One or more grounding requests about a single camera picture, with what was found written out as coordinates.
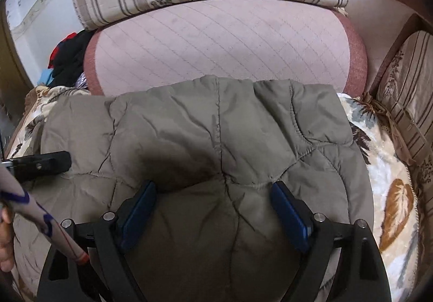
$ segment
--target silver screw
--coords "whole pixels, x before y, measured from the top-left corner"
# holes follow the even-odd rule
[[[365,229],[368,225],[367,225],[367,222],[365,221],[365,220],[363,220],[363,219],[359,219],[359,220],[357,220],[356,221],[356,224],[360,227],[360,228],[363,228],[363,229]]]
[[[62,225],[63,228],[66,229],[66,228],[68,228],[68,227],[70,227],[72,225],[72,220],[71,219],[64,219],[61,222],[61,225]]]
[[[104,214],[103,218],[105,221],[111,221],[116,215],[112,211],[108,211]]]
[[[315,213],[315,215],[313,217],[314,217],[315,221],[318,221],[319,223],[322,223],[326,220],[325,215],[322,213]]]

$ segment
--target blue gripper pad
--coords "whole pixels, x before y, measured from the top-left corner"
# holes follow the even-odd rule
[[[147,181],[136,195],[125,200],[116,212],[119,217],[117,221],[117,247],[122,254],[137,244],[153,211],[155,202],[155,183]]]
[[[308,206],[293,197],[282,181],[272,185],[271,204],[291,244],[302,253],[306,253],[310,248],[309,237],[313,232],[311,211]]]

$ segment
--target pink quilted cushion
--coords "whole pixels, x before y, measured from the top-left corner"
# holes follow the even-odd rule
[[[102,29],[87,48],[84,71],[90,91],[109,96],[206,74],[332,84],[357,96],[367,56],[339,13],[279,0],[208,0]]]

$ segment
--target blue cloth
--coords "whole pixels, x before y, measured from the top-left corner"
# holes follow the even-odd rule
[[[51,81],[54,79],[51,75],[53,74],[53,69],[46,69],[42,71],[42,75],[39,78],[38,86],[41,84],[45,84],[46,86],[51,83]]]

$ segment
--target human hand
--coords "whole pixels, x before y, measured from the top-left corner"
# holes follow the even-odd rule
[[[7,207],[1,210],[0,223],[0,269],[10,272],[14,267],[14,231],[12,229],[12,212]]]

